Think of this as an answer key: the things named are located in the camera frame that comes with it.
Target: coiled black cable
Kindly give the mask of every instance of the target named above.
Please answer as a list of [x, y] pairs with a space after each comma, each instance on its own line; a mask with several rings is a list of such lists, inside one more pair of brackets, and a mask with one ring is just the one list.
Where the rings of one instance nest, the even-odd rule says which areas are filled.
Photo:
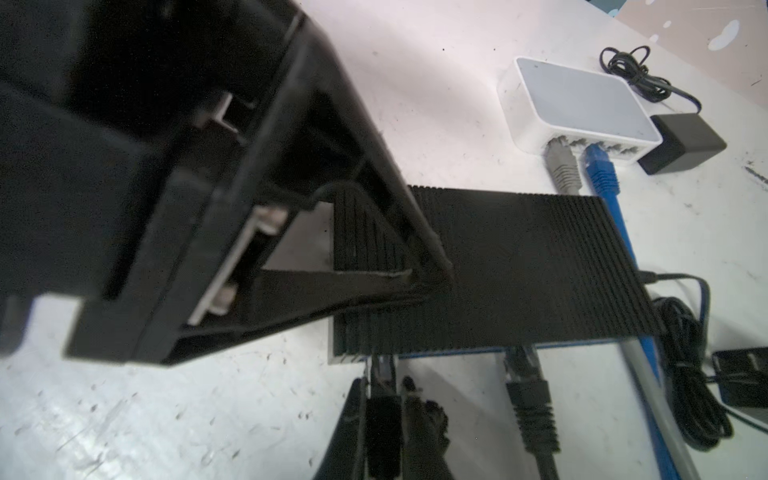
[[[645, 56], [640, 61], [637, 61], [634, 57], [634, 53], [638, 50], [645, 50]], [[614, 56], [608, 60], [607, 64], [603, 60], [606, 51], [614, 54]], [[672, 94], [678, 94], [696, 105], [696, 113], [701, 112], [701, 102], [698, 98], [677, 87], [673, 87], [670, 81], [666, 78], [654, 77], [653, 75], [648, 74], [648, 67], [643, 64], [648, 59], [649, 55], [650, 47], [647, 45], [637, 47], [629, 53], [626, 51], [618, 51], [613, 47], [606, 47], [600, 52], [600, 66], [605, 73], [616, 75], [626, 80], [630, 86], [635, 87], [637, 93], [642, 98], [645, 98], [651, 103], [664, 101]]]
[[646, 283], [693, 279], [701, 286], [698, 319], [688, 305], [673, 296], [657, 298], [654, 308], [667, 327], [667, 333], [659, 338], [658, 344], [667, 401], [685, 442], [706, 452], [716, 447], [721, 439], [733, 436], [727, 410], [707, 388], [707, 376], [701, 371], [707, 348], [710, 287], [704, 279], [684, 273], [651, 275], [653, 281]]

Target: black power adapter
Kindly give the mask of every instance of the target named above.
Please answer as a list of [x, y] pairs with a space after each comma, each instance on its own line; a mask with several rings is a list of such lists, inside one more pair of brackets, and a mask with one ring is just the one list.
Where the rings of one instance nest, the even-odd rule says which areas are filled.
[[699, 114], [651, 115], [650, 119], [662, 141], [638, 161], [646, 174], [690, 170], [727, 146]]
[[[639, 61], [634, 57], [636, 51], [645, 52], [645, 56]], [[614, 54], [608, 61], [604, 60], [606, 52]], [[638, 161], [649, 175], [690, 170], [725, 150], [726, 144], [698, 115], [701, 112], [701, 102], [698, 98], [674, 87], [666, 78], [648, 74], [645, 61], [649, 55], [650, 47], [647, 45], [630, 52], [606, 47], [600, 53], [600, 66], [605, 73], [626, 80], [638, 95], [651, 103], [667, 100], [672, 94], [677, 94], [696, 106], [695, 114], [651, 116], [650, 119], [661, 133], [661, 145]]]
[[720, 398], [768, 424], [768, 347], [712, 354]]

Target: black plastic frame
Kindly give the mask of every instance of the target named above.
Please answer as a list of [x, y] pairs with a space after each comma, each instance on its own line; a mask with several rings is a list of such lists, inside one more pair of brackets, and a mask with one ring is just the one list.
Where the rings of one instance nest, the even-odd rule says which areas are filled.
[[[417, 302], [450, 281], [438, 237], [308, 20], [296, 27], [261, 99], [256, 105], [236, 99], [238, 118], [252, 111], [242, 131], [209, 121], [187, 132], [119, 295], [86, 302], [68, 355], [175, 364], [333, 313]], [[388, 240], [404, 246], [406, 268], [384, 274], [260, 270], [295, 214], [333, 201], [339, 191], [357, 198]], [[246, 285], [230, 313], [187, 325], [259, 204], [289, 209], [289, 221], [274, 237], [256, 233], [243, 260], [249, 263], [238, 266]]]

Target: white network switch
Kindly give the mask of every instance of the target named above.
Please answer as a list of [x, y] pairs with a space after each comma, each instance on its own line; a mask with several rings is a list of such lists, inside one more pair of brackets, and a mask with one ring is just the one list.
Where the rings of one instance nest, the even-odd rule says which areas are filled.
[[512, 140], [543, 154], [560, 138], [578, 155], [599, 143], [616, 164], [631, 164], [661, 135], [627, 82], [619, 77], [517, 57], [498, 85]]

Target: blue ethernet cable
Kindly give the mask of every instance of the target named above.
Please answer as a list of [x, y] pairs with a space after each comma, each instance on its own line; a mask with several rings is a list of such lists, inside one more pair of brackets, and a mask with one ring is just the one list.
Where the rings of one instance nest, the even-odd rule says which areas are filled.
[[[632, 242], [629, 240], [627, 234], [627, 228], [624, 225], [624, 216], [621, 214], [621, 207], [619, 207], [618, 194], [619, 180], [616, 177], [616, 169], [613, 163], [608, 159], [608, 155], [603, 151], [598, 144], [592, 144], [584, 150], [584, 165], [592, 181], [592, 187], [594, 192], [599, 195], [606, 203], [608, 212], [614, 219], [616, 228], [619, 230], [621, 238], [624, 240], [624, 245], [627, 247], [632, 261], [637, 265], [637, 259], [634, 256], [632, 250]], [[658, 361], [656, 358], [656, 349], [654, 347], [654, 341], [651, 337], [645, 336], [640, 338], [640, 344], [643, 347], [643, 353], [650, 363], [650, 367], [656, 376], [656, 380], [659, 379]], [[659, 467], [659, 473], [663, 480], [679, 480], [680, 476], [674, 467], [669, 450], [667, 449], [664, 439], [661, 436], [658, 425], [656, 424], [652, 415], [647, 412], [648, 423], [650, 426], [650, 439], [654, 445], [654, 452], [656, 454], [656, 461]]]

